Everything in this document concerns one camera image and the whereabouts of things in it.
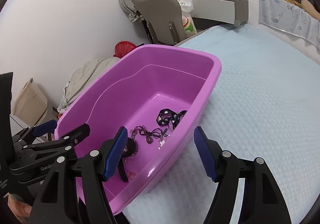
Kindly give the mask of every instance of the silver screw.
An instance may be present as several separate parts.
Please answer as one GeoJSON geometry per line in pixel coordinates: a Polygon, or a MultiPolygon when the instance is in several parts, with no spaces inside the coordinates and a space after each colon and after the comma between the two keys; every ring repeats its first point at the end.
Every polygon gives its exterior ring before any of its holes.
{"type": "Polygon", "coordinates": [[[222,155],[223,155],[224,157],[230,157],[230,156],[231,156],[231,153],[230,153],[229,151],[223,151],[223,152],[222,152],[222,155]]]}
{"type": "Polygon", "coordinates": [[[256,161],[257,161],[258,164],[263,164],[264,163],[264,160],[261,157],[258,157],[256,159],[256,161]]]}
{"type": "Polygon", "coordinates": [[[95,156],[97,156],[99,154],[99,151],[98,150],[92,150],[91,152],[90,152],[90,155],[92,156],[92,157],[95,157],[95,156]]]}
{"type": "Polygon", "coordinates": [[[64,156],[60,156],[57,158],[58,163],[62,163],[64,161],[64,156]]]}

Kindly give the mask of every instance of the chair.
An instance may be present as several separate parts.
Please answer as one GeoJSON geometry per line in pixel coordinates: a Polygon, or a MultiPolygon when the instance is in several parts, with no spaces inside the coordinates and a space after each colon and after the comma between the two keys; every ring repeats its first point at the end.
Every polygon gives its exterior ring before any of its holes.
{"type": "Polygon", "coordinates": [[[177,0],[131,0],[147,21],[154,44],[174,46],[186,39],[177,0]]]}

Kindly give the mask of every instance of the quilted mattress cover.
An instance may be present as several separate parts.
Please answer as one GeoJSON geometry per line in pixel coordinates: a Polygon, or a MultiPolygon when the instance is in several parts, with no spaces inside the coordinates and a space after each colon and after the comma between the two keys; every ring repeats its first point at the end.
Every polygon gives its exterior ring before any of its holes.
{"type": "MultiPolygon", "coordinates": [[[[298,224],[320,193],[320,66],[249,25],[215,26],[181,47],[214,54],[222,63],[201,122],[204,132],[238,158],[264,158],[298,224]]],[[[131,224],[200,224],[216,187],[192,141],[124,214],[131,224]]],[[[243,189],[240,179],[231,223],[238,221],[243,189]]]]}

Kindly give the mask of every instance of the gray blanket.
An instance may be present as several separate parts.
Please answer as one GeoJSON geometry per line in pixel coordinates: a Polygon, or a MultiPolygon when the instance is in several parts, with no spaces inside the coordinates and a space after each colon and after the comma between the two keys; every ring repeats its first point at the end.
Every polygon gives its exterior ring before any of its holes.
{"type": "Polygon", "coordinates": [[[319,21],[285,0],[259,0],[259,22],[306,39],[320,50],[319,21]]]}

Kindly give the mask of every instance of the light blue bedsheet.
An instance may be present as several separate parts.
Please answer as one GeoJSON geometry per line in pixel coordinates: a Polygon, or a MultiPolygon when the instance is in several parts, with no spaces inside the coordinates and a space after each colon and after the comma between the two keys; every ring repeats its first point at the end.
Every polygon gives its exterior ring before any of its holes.
{"type": "MultiPolygon", "coordinates": [[[[320,193],[320,66],[275,36],[249,25],[216,26],[181,47],[217,56],[219,81],[201,126],[238,158],[265,159],[298,224],[320,193]]],[[[131,224],[201,224],[217,184],[190,142],[148,194],[124,210],[131,224]]],[[[237,223],[239,191],[231,223],[237,223]]]]}

